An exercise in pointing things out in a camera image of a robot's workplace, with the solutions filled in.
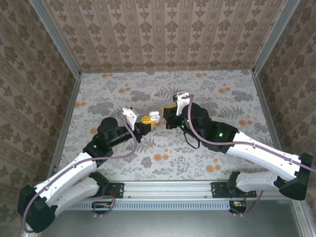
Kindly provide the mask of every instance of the gray leaf pattern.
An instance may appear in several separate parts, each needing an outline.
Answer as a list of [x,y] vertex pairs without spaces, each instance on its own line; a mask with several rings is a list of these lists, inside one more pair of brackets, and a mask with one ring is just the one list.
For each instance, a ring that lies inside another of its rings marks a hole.
[[[133,107],[143,115],[174,104],[172,95],[186,89],[213,120],[227,122],[254,139],[272,144],[249,70],[82,74],[81,85],[59,169],[73,160],[96,134],[105,117]],[[231,171],[263,171],[242,158],[187,145],[180,129],[165,129],[162,118],[144,136],[136,153],[110,159],[98,168],[109,180],[227,179]],[[196,141],[188,136],[189,142]],[[113,148],[114,156],[129,153],[129,140]]]

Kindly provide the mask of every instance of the floral tablecloth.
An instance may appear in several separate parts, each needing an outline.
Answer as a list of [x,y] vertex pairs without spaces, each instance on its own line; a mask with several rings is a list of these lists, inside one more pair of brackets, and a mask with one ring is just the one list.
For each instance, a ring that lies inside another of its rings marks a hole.
[[[142,114],[172,104],[176,90],[186,89],[213,120],[227,122],[247,135],[271,145],[271,138],[249,70],[138,72],[83,74],[59,169],[72,161],[91,140],[105,117],[119,109],[137,108]],[[128,141],[114,155],[131,151]],[[227,179],[232,171],[264,169],[242,158],[192,149],[180,129],[165,129],[162,119],[142,139],[137,152],[125,159],[108,160],[99,167],[109,180]]]

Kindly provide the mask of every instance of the yellow object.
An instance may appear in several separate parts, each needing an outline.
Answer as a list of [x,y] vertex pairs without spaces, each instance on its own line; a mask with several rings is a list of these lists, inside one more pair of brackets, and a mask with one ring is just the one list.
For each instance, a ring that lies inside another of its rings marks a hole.
[[166,109],[171,109],[171,108],[174,108],[174,107],[177,107],[177,105],[167,105],[167,106],[164,106],[164,107],[162,108],[162,115],[163,115],[163,110],[164,110],[164,108],[166,108]]
[[143,116],[140,122],[143,124],[151,124],[152,129],[154,128],[154,126],[156,124],[155,121],[150,120],[149,116]]

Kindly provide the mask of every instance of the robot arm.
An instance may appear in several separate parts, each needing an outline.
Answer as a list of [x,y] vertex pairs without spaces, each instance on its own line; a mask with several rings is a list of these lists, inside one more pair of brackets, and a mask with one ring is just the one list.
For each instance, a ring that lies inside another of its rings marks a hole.
[[[123,109],[126,123],[131,128],[138,143],[159,122],[159,112],[150,112],[149,116],[142,116],[135,109]],[[26,185],[20,191],[18,213],[23,217],[27,206],[32,199],[30,208],[26,213],[26,223],[39,233],[46,229],[63,210],[88,197],[121,196],[121,192],[113,193],[113,184],[96,169],[106,159],[113,155],[113,147],[132,138],[132,134],[125,126],[118,126],[115,118],[102,120],[97,128],[97,134],[71,163],[50,177],[37,184],[34,188]]]
[[296,163],[312,166],[313,157],[303,153],[300,156],[285,153],[262,144],[227,123],[213,121],[206,109],[192,103],[191,121],[195,132],[204,139],[200,140],[191,130],[188,110],[190,98],[186,91],[178,91],[173,96],[174,105],[163,108],[166,129],[179,127],[211,151],[239,156],[257,163],[270,172],[240,173],[232,172],[227,185],[221,190],[223,197],[234,197],[241,192],[252,190],[279,190],[288,198],[304,200],[309,179],[309,171]]

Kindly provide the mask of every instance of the damask wallpaper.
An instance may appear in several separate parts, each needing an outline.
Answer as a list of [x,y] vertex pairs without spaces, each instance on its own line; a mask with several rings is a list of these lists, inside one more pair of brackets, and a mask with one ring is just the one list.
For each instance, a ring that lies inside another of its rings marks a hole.
[[285,0],[43,0],[84,72],[248,68]]
[[[143,115],[162,112],[163,106],[173,104],[172,95],[179,89],[193,93],[195,102],[212,119],[272,144],[250,70],[82,74],[59,169],[82,151],[104,117],[115,117],[121,108],[131,106]],[[114,154],[123,155],[132,148],[133,142],[127,141],[115,147]],[[259,172],[264,168],[204,146],[195,150],[180,129],[166,130],[164,119],[142,139],[135,155],[108,160],[99,167],[111,181],[228,179],[236,170]]]
[[[316,1],[300,1],[259,78],[282,147],[310,153],[316,168]],[[316,220],[316,189],[307,197]]]
[[27,0],[0,1],[0,236],[19,236],[20,189],[45,180],[74,77]]

